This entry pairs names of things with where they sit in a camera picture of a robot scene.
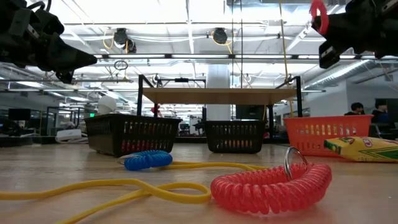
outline black plastic basket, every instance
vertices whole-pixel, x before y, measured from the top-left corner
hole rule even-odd
[[[261,151],[264,121],[206,121],[207,145],[211,152],[257,153]]]
[[[171,152],[180,120],[106,114],[85,123],[90,148],[120,157],[152,149]]]

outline metal key ring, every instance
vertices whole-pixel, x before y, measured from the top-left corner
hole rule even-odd
[[[130,155],[125,155],[125,156],[121,156],[118,159],[116,159],[116,162],[120,165],[124,165],[124,161],[128,158],[137,158],[137,157],[141,157],[139,155],[134,155],[134,154],[130,154]]]
[[[307,160],[304,158],[304,156],[300,153],[300,151],[298,149],[296,149],[295,147],[289,147],[286,151],[286,155],[285,155],[285,162],[284,162],[284,168],[285,168],[285,174],[287,177],[287,180],[293,180],[292,177],[292,172],[290,171],[290,164],[289,164],[289,156],[291,152],[294,152],[296,154],[298,154],[301,159],[303,160],[303,162],[305,163],[305,169],[307,169],[308,167],[308,162]]]

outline red plastic basket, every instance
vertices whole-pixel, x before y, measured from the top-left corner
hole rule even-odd
[[[368,136],[373,115],[285,118],[291,146],[306,156],[339,157],[323,147],[326,139]]]

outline blue coiled keychain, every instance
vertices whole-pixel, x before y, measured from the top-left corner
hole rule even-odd
[[[122,156],[117,162],[124,165],[127,170],[142,170],[168,166],[173,162],[173,157],[165,151],[149,150]]]

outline yellow cable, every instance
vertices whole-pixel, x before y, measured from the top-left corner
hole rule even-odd
[[[200,167],[238,167],[244,170],[260,170],[266,169],[267,167],[238,164],[232,162],[178,162],[174,161],[171,165],[160,167],[160,169],[190,169]],[[160,186],[153,186],[146,182],[138,179],[114,179],[114,180],[89,180],[76,184],[66,185],[54,190],[46,190],[41,192],[0,192],[0,200],[32,200],[39,198],[47,198],[54,195],[59,195],[65,192],[76,189],[85,189],[88,187],[98,187],[106,185],[136,185],[140,187],[140,190],[135,190],[131,193],[123,195],[115,200],[104,203],[87,211],[84,211],[78,215],[75,215],[69,219],[58,222],[59,224],[71,224],[77,223],[78,221],[92,215],[105,208],[118,205],[136,198],[148,197],[153,195],[164,200],[169,200],[177,203],[190,203],[199,204],[209,202],[211,199],[210,189],[202,184],[189,183],[189,182],[177,182],[171,184],[164,184]],[[194,189],[201,191],[201,195],[189,195],[189,194],[178,194],[169,192],[171,189]]]
[[[111,46],[109,47],[108,45],[105,44],[105,36],[106,36],[106,31],[104,32],[104,38],[102,39],[102,43],[104,44],[104,47],[106,47],[107,49],[111,49],[113,47],[113,37],[112,37]]]
[[[287,74],[287,61],[286,61],[286,45],[285,45],[285,34],[284,34],[284,20],[282,17],[282,0],[279,0],[279,12],[280,12],[280,29],[282,31],[282,45],[283,45],[283,49],[284,49],[284,62],[285,62],[285,82],[287,82],[287,80],[289,79],[289,76]],[[293,118],[293,100],[289,99],[289,106],[290,106],[290,117]]]

